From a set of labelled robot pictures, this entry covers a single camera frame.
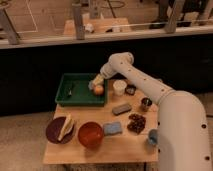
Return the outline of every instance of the cup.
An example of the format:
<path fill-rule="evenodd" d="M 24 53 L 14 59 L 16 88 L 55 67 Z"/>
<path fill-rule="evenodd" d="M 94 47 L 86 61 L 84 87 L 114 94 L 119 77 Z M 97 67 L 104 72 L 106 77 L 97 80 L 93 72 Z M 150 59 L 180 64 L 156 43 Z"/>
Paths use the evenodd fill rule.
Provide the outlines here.
<path fill-rule="evenodd" d="M 114 94 L 117 96 L 122 96 L 125 92 L 126 87 L 127 87 L 127 83 L 125 81 L 116 80 L 113 83 Z"/>
<path fill-rule="evenodd" d="M 156 129 L 151 129 L 149 131 L 149 133 L 148 133 L 148 143 L 150 145 L 153 145 L 153 146 L 157 145 L 157 143 L 158 143 L 158 139 L 157 138 L 158 138 L 157 130 Z"/>
<path fill-rule="evenodd" d="M 141 108 L 144 112 L 147 112 L 152 105 L 152 101 L 148 97 L 144 97 L 141 100 Z"/>

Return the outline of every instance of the brown bowl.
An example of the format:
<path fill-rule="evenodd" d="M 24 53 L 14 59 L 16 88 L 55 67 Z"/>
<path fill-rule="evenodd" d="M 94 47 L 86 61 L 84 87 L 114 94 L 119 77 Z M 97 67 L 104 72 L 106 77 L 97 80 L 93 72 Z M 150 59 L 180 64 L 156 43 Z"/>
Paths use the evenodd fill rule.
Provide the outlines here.
<path fill-rule="evenodd" d="M 103 137 L 103 129 L 96 122 L 87 122 L 83 124 L 78 131 L 79 142 L 89 149 L 99 147 Z"/>

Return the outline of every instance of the box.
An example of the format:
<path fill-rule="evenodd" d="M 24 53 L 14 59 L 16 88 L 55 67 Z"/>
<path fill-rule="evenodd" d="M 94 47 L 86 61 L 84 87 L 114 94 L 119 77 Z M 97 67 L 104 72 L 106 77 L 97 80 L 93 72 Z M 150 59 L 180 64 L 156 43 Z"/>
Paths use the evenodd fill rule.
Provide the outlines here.
<path fill-rule="evenodd" d="M 108 82 L 104 80 L 104 94 L 96 96 L 88 85 L 95 73 L 65 73 L 56 94 L 55 102 L 61 106 L 104 106 L 107 102 Z"/>

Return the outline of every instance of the sponge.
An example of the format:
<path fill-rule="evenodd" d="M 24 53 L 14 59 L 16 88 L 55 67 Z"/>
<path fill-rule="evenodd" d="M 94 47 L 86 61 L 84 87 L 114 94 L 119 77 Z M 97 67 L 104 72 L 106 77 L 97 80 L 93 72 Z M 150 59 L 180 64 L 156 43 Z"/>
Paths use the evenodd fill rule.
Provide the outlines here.
<path fill-rule="evenodd" d="M 103 125 L 104 135 L 115 135 L 122 133 L 122 127 L 120 122 L 106 123 Z"/>

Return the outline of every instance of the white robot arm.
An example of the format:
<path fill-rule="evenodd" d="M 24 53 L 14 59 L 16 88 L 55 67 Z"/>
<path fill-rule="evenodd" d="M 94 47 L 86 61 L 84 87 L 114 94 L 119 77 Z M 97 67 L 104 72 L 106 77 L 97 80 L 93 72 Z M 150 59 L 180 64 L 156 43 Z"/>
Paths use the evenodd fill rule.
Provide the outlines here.
<path fill-rule="evenodd" d="M 209 134 L 202 103 L 132 66 L 129 52 L 112 54 L 100 73 L 120 73 L 158 105 L 159 171 L 212 171 Z"/>

